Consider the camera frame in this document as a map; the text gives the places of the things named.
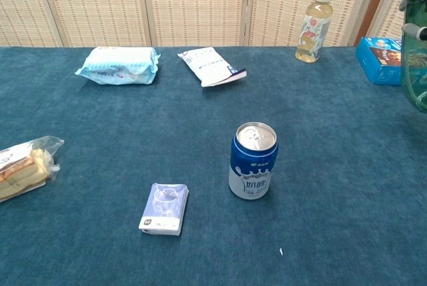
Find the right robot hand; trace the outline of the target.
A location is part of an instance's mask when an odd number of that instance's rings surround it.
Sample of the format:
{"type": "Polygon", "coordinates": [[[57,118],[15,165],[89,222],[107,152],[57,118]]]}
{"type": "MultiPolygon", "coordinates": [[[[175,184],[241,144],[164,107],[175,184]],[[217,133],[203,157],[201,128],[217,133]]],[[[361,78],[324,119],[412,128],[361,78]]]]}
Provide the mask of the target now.
{"type": "Polygon", "coordinates": [[[402,32],[417,41],[426,41],[426,6],[423,0],[402,0],[399,10],[404,12],[402,32]]]}

